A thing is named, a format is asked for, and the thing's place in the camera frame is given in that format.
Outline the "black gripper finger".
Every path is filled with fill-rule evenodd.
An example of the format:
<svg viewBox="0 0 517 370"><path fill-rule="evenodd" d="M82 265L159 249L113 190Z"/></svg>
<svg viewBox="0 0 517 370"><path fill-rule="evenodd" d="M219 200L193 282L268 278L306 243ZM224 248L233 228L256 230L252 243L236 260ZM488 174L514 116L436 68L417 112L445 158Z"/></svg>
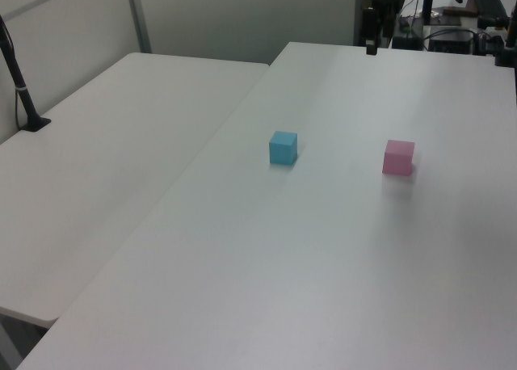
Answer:
<svg viewBox="0 0 517 370"><path fill-rule="evenodd" d="M381 30L383 37L392 37L395 25L395 14L393 4L386 3L381 10Z"/></svg>
<svg viewBox="0 0 517 370"><path fill-rule="evenodd" d="M366 47L366 53L375 56L378 49L377 11L373 7L368 7L363 9L362 15L361 40Z"/></svg>

